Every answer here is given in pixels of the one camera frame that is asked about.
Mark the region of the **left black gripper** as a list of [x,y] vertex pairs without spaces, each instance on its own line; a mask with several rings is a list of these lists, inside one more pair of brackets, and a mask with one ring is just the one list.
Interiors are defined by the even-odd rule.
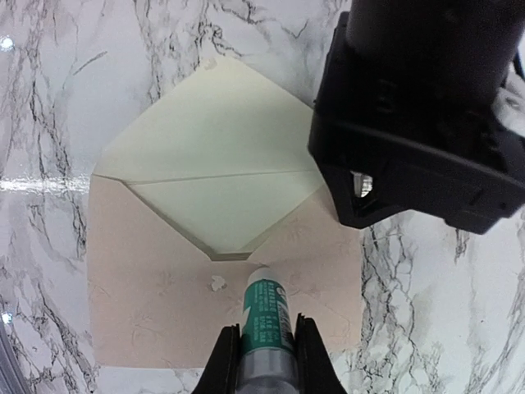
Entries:
[[308,150],[343,225],[416,210],[476,234],[524,205],[523,116],[503,115],[521,1],[355,1]]

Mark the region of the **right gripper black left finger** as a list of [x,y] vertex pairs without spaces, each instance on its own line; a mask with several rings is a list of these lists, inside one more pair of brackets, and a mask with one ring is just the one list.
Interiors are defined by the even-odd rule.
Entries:
[[240,326],[225,326],[212,349],[193,394],[234,394],[240,362]]

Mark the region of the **small green white sticker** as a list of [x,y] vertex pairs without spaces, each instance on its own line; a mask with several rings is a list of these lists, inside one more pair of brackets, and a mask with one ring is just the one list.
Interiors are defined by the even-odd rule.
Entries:
[[286,292],[276,274],[267,266],[251,273],[244,292],[236,391],[299,391]]

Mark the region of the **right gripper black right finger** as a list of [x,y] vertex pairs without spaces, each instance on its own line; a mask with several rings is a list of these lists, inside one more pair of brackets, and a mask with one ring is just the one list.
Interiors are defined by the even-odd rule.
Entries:
[[298,314],[294,333],[300,394],[346,394],[313,318]]

